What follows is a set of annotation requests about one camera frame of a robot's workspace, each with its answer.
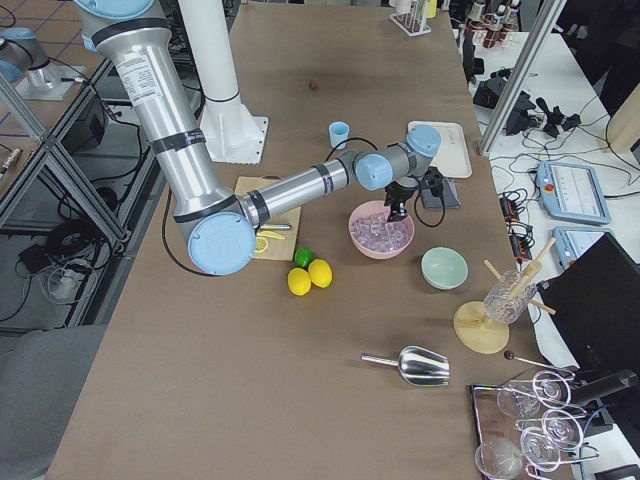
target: lemon slice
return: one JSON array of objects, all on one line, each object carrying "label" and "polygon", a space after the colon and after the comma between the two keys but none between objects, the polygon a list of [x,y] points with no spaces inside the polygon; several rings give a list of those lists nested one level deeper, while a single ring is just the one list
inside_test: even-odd
[{"label": "lemon slice", "polygon": [[255,253],[266,252],[267,248],[269,248],[269,241],[264,237],[256,237]]},{"label": "lemon slice", "polygon": [[282,235],[281,233],[271,232],[269,230],[262,230],[262,231],[257,233],[257,236],[258,237],[275,238],[277,240],[285,240],[286,239],[286,237],[284,235]]}]

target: pink bowl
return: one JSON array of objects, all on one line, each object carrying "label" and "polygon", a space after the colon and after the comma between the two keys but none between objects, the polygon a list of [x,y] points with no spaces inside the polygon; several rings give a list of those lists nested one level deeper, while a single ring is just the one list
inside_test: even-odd
[{"label": "pink bowl", "polygon": [[349,235],[351,236],[351,241],[355,245],[355,247],[366,255],[369,258],[374,258],[376,260],[386,260],[387,258],[393,258],[396,255],[399,255],[413,240],[413,234],[415,233],[415,227],[413,225],[413,220],[411,217],[407,217],[401,222],[393,222],[391,224],[387,224],[383,222],[383,229],[389,228],[392,231],[401,230],[403,227],[404,235],[403,239],[400,241],[401,243],[398,245],[398,241],[396,240],[394,244],[390,245],[391,240],[384,238],[384,232],[380,240],[376,240],[374,242],[368,242],[367,245],[363,245],[361,242],[366,240],[362,240],[362,234],[358,232],[354,232],[354,229],[357,226],[361,226],[362,221],[366,219],[370,219],[371,216],[381,214],[386,219],[389,216],[389,207],[384,206],[384,202],[381,200],[374,200],[371,202],[363,203],[358,208],[356,208],[349,217]]}]

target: gray chair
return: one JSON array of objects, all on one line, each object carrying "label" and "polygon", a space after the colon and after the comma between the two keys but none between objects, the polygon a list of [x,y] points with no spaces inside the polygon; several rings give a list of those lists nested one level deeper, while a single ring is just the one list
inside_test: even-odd
[{"label": "gray chair", "polygon": [[0,376],[0,479],[47,471],[104,331],[82,326],[20,339]]}]

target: lime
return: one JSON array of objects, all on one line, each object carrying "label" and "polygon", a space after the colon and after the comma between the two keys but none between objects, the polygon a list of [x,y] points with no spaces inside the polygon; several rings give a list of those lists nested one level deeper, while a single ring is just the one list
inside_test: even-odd
[{"label": "lime", "polygon": [[309,273],[303,268],[294,268],[287,275],[287,285],[294,295],[302,296],[311,290]]},{"label": "lime", "polygon": [[327,288],[333,280],[333,272],[331,266],[326,260],[321,258],[315,259],[309,264],[309,278],[311,283],[320,288]]},{"label": "lime", "polygon": [[293,256],[293,261],[300,268],[307,268],[313,261],[313,252],[307,247],[300,247],[296,250],[296,254]]}]

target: electronic device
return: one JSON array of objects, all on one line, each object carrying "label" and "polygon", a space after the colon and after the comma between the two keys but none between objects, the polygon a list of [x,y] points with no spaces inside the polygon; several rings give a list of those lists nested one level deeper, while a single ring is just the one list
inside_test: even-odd
[{"label": "electronic device", "polygon": [[[640,373],[640,268],[613,235],[602,237],[540,294],[557,310],[551,317],[580,366],[597,377],[630,369]],[[607,410],[640,453],[640,387],[604,397]]]},{"label": "electronic device", "polygon": [[611,215],[593,167],[540,162],[536,185],[549,215],[570,222],[604,225]]},{"label": "electronic device", "polygon": [[[507,86],[505,76],[506,73],[503,73],[503,70],[499,70],[498,72],[491,73],[489,80],[480,82],[473,96],[473,104],[490,109],[496,108],[500,95]],[[536,107],[529,98],[530,95],[528,93],[520,92],[513,110],[507,117],[505,124],[507,135],[515,135],[538,125],[538,119],[528,112]]]},{"label": "electronic device", "polygon": [[[460,208],[460,200],[458,199],[458,190],[453,180],[443,178],[442,192],[444,195],[445,208]],[[436,197],[429,188],[420,190],[420,200],[424,208],[442,208],[442,202]]]},{"label": "electronic device", "polygon": [[549,110],[547,102],[545,102],[542,97],[536,99],[536,105],[544,112],[547,119],[542,131],[550,137],[558,138],[558,135],[560,135],[558,127],[564,132],[568,132],[582,123],[580,115],[577,113],[567,117],[560,111],[560,107],[558,106],[553,107],[553,111]]},{"label": "electronic device", "polygon": [[553,245],[560,265],[563,269],[569,268],[580,255],[586,252],[591,245],[596,243],[605,233],[613,232],[608,228],[597,227],[556,227],[552,236],[556,239]]}]

